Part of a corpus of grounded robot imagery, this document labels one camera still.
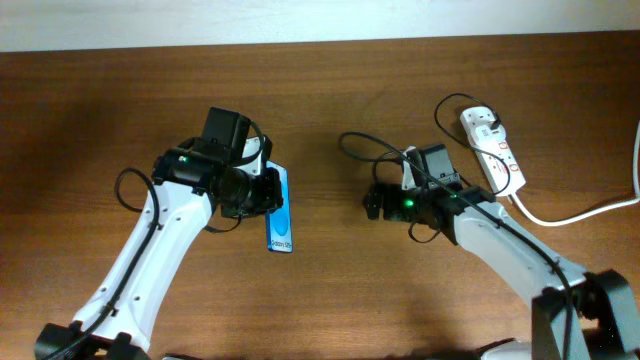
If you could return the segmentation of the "blue Samsung Galaxy smartphone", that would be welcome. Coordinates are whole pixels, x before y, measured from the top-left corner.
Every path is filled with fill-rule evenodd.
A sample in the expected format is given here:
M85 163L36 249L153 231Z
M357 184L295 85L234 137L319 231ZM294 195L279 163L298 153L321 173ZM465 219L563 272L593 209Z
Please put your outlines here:
M283 205L266 216L267 248L272 252L289 254L293 252L293 236L288 172L286 168L271 161L267 162L267 167L278 172L283 197Z

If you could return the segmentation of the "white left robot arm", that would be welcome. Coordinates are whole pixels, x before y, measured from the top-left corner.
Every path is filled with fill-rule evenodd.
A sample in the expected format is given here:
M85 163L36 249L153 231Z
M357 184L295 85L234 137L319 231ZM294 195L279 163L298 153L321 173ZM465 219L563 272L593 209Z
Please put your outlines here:
M216 233L214 214L266 221L271 252L293 251L288 174L249 118L210 108L203 132L159 156L139 220L113 267L68 326L47 324L38 359L145 359L163 299L196 237Z

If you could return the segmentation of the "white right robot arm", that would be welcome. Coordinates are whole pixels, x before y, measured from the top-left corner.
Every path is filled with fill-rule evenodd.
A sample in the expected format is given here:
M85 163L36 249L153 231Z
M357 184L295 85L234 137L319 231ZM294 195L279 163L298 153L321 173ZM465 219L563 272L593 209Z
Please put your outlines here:
M621 274L589 272L546 246L493 194L465 186L443 145L379 159L402 165L403 180L374 182L363 201L369 219L429 226L484 261L530 307L530 341L496 341L462 358L638 358L639 312Z

